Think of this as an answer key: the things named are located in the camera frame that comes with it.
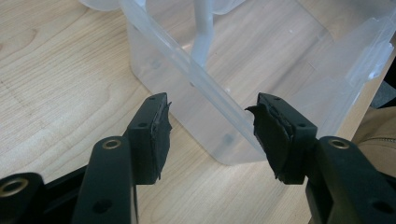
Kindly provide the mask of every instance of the wood grain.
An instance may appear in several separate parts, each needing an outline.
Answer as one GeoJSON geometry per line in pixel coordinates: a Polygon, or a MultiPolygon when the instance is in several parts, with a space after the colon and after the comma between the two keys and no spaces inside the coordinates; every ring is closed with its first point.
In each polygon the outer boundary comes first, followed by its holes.
{"type": "MultiPolygon", "coordinates": [[[[0,2],[0,177],[37,172],[49,182],[77,169],[149,95],[130,70],[120,10],[0,2]]],[[[303,186],[282,185],[267,162],[222,165],[171,123],[162,180],[138,187],[141,223],[308,222],[303,186]]]]}

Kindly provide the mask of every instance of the clear plastic bin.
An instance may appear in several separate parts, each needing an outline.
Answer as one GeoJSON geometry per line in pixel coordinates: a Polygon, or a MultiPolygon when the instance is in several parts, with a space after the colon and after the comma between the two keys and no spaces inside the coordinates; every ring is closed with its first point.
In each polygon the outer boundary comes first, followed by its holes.
{"type": "Polygon", "coordinates": [[[259,92],[285,99],[318,136],[336,134],[363,84],[382,71],[396,27],[389,0],[239,1],[213,17],[198,63],[192,0],[119,4],[134,74],[153,93],[166,91],[171,113],[224,164],[265,160],[244,110],[259,92]]]}

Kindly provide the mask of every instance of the screw hole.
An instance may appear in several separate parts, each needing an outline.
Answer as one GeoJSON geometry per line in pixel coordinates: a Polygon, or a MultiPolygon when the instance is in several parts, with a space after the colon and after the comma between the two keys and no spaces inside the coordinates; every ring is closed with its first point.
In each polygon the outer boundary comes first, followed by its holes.
{"type": "Polygon", "coordinates": [[[393,214],[394,213],[393,208],[389,204],[387,204],[385,202],[382,202],[382,201],[379,201],[379,200],[373,201],[372,202],[372,207],[375,208],[376,210],[380,211],[380,212],[383,212],[383,213],[387,213],[387,214],[393,214]]]}
{"type": "Polygon", "coordinates": [[[28,184],[29,181],[22,177],[8,180],[8,182],[0,187],[0,198],[6,198],[8,196],[17,194],[21,190],[25,189],[28,184]]]}
{"type": "Polygon", "coordinates": [[[118,139],[110,139],[110,140],[105,141],[102,144],[102,148],[104,148],[104,149],[114,149],[116,147],[119,147],[120,145],[121,145],[121,141],[120,140],[118,140],[118,139]]]}
{"type": "Polygon", "coordinates": [[[333,146],[333,147],[340,148],[340,149],[349,148],[349,144],[348,143],[346,143],[344,141],[341,141],[341,140],[338,140],[338,139],[330,139],[329,140],[329,144],[331,146],[333,146]]]}
{"type": "Polygon", "coordinates": [[[100,201],[97,201],[93,205],[92,210],[94,213],[103,214],[103,213],[107,212],[108,209],[110,209],[112,205],[113,205],[113,203],[111,202],[111,200],[102,199],[100,201]]]}

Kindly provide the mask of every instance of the beige fabric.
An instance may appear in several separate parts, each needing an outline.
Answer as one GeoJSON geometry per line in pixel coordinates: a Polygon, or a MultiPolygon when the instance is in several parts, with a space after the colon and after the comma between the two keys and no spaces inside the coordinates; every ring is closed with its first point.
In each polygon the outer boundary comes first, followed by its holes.
{"type": "Polygon", "coordinates": [[[352,142],[358,145],[378,171],[396,177],[395,106],[383,109],[370,108],[352,142]]]}

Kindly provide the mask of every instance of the table surface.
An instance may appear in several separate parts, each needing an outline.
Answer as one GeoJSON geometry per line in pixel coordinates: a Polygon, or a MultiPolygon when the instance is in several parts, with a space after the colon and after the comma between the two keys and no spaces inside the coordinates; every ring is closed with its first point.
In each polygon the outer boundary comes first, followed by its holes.
{"type": "MultiPolygon", "coordinates": [[[[339,136],[353,136],[380,81],[366,84],[339,136]]],[[[37,172],[49,182],[76,170],[98,140],[123,133],[148,96],[129,67],[120,10],[0,3],[0,177],[37,172]]],[[[141,223],[308,222],[303,186],[279,183],[268,162],[222,165],[170,121],[162,180],[137,187],[141,223]]]]}

